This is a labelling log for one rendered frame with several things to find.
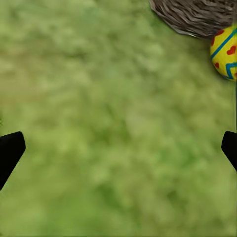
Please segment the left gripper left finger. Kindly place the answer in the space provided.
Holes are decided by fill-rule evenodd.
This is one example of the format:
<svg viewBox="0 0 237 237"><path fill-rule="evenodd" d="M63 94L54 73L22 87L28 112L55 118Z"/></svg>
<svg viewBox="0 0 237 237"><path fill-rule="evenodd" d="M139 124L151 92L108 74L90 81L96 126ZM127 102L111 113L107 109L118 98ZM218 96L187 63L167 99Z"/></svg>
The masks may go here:
<svg viewBox="0 0 237 237"><path fill-rule="evenodd" d="M0 191L26 149L21 131L0 137Z"/></svg>

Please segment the wicker basket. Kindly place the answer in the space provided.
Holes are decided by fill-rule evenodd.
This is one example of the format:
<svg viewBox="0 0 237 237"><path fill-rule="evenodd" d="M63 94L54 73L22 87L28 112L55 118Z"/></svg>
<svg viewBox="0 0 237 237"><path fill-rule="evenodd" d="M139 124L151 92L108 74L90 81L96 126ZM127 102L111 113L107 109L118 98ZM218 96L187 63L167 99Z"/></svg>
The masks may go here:
<svg viewBox="0 0 237 237"><path fill-rule="evenodd" d="M237 0L149 0L151 9L177 33L213 38L237 22ZM201 37L198 37L201 36Z"/></svg>

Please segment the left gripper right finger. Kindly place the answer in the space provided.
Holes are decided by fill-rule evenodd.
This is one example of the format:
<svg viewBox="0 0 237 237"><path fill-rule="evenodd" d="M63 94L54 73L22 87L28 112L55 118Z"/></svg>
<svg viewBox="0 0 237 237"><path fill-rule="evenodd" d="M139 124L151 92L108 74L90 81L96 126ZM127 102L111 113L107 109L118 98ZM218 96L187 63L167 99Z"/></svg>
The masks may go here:
<svg viewBox="0 0 237 237"><path fill-rule="evenodd" d="M226 131L221 149L237 171L237 133Z"/></svg>

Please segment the easter egg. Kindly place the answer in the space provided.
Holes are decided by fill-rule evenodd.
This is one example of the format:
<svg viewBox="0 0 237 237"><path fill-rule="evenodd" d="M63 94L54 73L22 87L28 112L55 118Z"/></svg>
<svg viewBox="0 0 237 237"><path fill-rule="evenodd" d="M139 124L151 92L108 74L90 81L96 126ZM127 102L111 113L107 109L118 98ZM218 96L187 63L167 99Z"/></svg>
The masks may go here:
<svg viewBox="0 0 237 237"><path fill-rule="evenodd" d="M210 57L223 77L237 81L237 26L215 34L210 44Z"/></svg>

